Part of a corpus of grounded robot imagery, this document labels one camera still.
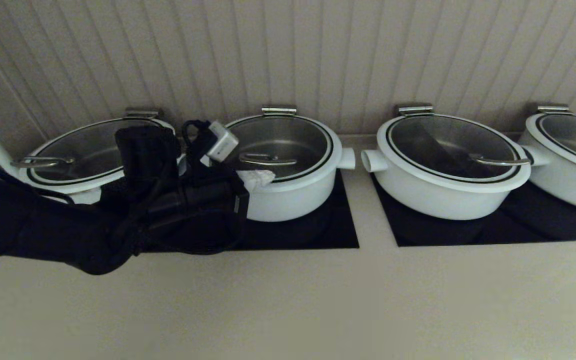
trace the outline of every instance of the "pot side handle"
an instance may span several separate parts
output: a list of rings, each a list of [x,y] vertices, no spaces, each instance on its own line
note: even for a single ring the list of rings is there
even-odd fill
[[[341,149],[341,160],[336,165],[337,169],[355,170],[355,150],[351,147]]]
[[[521,145],[521,147],[526,152],[526,155],[528,155],[530,158],[531,167],[545,166],[551,162],[551,160],[548,158],[548,155],[546,155],[544,151],[539,150],[535,146]]]
[[[362,150],[361,162],[368,173],[385,171],[388,169],[388,159],[379,150]]]

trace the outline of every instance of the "cooktop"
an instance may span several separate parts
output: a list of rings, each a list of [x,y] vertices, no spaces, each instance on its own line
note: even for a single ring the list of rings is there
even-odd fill
[[[298,250],[298,249],[358,249],[344,181],[339,170],[333,191],[320,207],[296,219],[280,222],[246,221],[243,239],[232,249]],[[173,253],[173,249],[154,244],[146,253]]]
[[[513,190],[492,214],[473,220],[435,218],[410,209],[374,183],[400,247],[522,244],[576,240],[576,206],[530,182]]]

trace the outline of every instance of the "white pot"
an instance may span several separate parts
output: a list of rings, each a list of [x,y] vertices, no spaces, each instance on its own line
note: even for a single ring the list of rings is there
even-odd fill
[[[29,156],[41,156],[42,152],[46,150],[46,148],[53,146],[56,143],[64,141],[64,139],[68,137],[76,136],[77,133],[83,132],[85,130],[90,130],[91,128],[98,128],[101,126],[110,126],[111,123],[121,123],[121,125],[117,125],[117,128],[122,128],[128,126],[136,126],[136,125],[144,125],[146,123],[160,126],[162,128],[167,128],[172,130],[174,133],[174,128],[169,125],[168,123],[158,120],[156,118],[115,118],[105,121],[99,121],[96,123],[92,123],[87,126],[80,127],[78,129],[72,130],[70,132],[66,132],[65,134],[56,137],[55,139],[51,139],[50,141],[44,143],[43,145],[39,146],[37,149],[32,151]],[[114,132],[109,136],[103,137],[103,141],[107,141],[107,143],[102,144],[106,148],[115,147],[115,138]],[[81,178],[74,178],[69,180],[55,180],[51,178],[46,178],[46,176],[42,176],[41,170],[35,168],[20,168],[18,169],[18,178],[33,187],[46,189],[50,191],[59,192],[62,194],[69,195],[76,204],[94,204],[99,201],[101,196],[101,187],[105,184],[114,182],[124,177],[124,168],[121,166],[121,159],[116,159],[117,166],[111,166],[108,168],[107,171],[103,171],[101,173],[95,173],[92,176],[81,177]]]
[[[326,155],[320,158],[314,166],[295,175],[276,178],[274,182],[257,187],[250,192],[248,219],[262,222],[296,219],[309,214],[327,200],[335,184],[336,170],[355,168],[355,153],[352,148],[342,148],[338,135],[319,121],[295,116],[295,112],[272,112],[266,113],[264,116],[268,119],[288,117],[296,121],[307,122],[309,126],[313,126],[324,133],[328,139]],[[239,137],[239,146],[245,148],[247,144],[245,141],[242,143],[242,137],[237,133],[237,125],[252,120],[263,121],[265,120],[264,116],[242,118],[228,123],[226,127]],[[227,159],[226,162],[235,168],[240,165],[236,155]],[[260,166],[258,169],[272,171],[276,167]]]
[[[438,126],[443,118],[449,118],[466,122],[466,126],[478,126],[478,132],[487,130],[512,149],[515,160],[526,159],[519,145],[490,127],[455,116],[437,116],[433,121]],[[508,166],[505,173],[490,178],[460,177],[423,166],[397,150],[397,144],[389,139],[391,126],[403,119],[411,118],[400,116],[384,123],[377,132],[377,150],[362,151],[361,161],[388,194],[409,208],[441,219],[478,219],[494,212],[512,189],[530,177],[530,164]]]
[[[553,120],[553,116],[559,117],[560,125],[567,127],[565,136],[576,135],[576,115],[540,113],[526,119],[519,144],[535,159],[530,181],[556,198],[576,205],[576,150],[544,128],[542,121],[548,117]]]

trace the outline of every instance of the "cable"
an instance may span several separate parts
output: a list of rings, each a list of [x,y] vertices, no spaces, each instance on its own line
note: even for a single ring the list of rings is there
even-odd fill
[[[195,158],[192,156],[193,155],[193,147],[191,146],[191,144],[194,141],[190,141],[190,137],[188,136],[188,128],[190,126],[194,126],[195,128],[197,128],[197,130],[199,130],[199,132],[201,132],[201,130],[206,130],[208,129],[208,127],[210,127],[210,121],[205,121],[205,120],[188,120],[185,123],[183,123],[183,125],[181,126],[181,137],[183,139],[183,141],[185,142],[185,153],[186,153],[186,157],[189,160],[195,160]]]
[[[70,196],[68,196],[67,194],[59,193],[57,191],[52,191],[52,190],[48,190],[48,189],[39,189],[37,187],[33,187],[29,184],[26,184],[25,182],[22,182],[22,180],[19,180],[18,178],[10,175],[9,173],[7,173],[6,171],[4,171],[2,169],[0,169],[0,179],[3,180],[4,182],[7,182],[10,185],[20,187],[21,189],[24,189],[25,191],[30,191],[36,195],[62,199],[66,203],[68,203],[69,205],[75,204],[73,199]]]
[[[166,153],[170,153],[170,147],[167,142],[162,142],[163,146],[166,148]],[[130,228],[130,225],[137,223],[137,221],[148,211],[150,205],[157,199],[157,196],[162,191],[162,188],[165,184],[165,175],[169,173],[171,170],[171,162],[167,161],[166,164],[163,166],[163,169],[159,176],[157,177],[157,182],[153,185],[150,193],[146,196],[146,198],[138,203],[137,206],[130,209],[128,212],[128,216],[119,223],[119,226],[115,228],[114,232],[112,233],[112,239],[115,241],[123,239],[126,235],[126,231]],[[127,246],[130,241],[125,241],[123,243],[124,247]],[[141,252],[141,247],[144,246],[144,241],[142,243],[134,243],[131,244],[133,246],[132,252],[138,254]]]

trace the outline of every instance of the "pot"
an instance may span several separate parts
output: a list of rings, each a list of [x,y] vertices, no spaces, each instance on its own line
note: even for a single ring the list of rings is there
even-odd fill
[[[521,146],[500,132],[431,105],[400,107],[377,132],[363,166],[398,202],[426,215],[472,220],[491,214],[530,177]]]
[[[92,123],[44,143],[29,155],[13,161],[0,144],[0,166],[33,187],[69,195],[76,204],[99,201],[102,185],[124,176],[115,132],[132,126],[160,126],[158,110],[126,109],[122,118]]]
[[[332,192],[337,169],[354,169],[355,153],[336,133],[297,109],[264,107],[226,127],[238,138],[224,163],[238,171],[269,170],[274,180],[250,192],[247,218],[279,222],[309,214]]]
[[[576,114],[567,105],[539,105],[526,119],[519,144],[535,160],[530,181],[576,205]]]

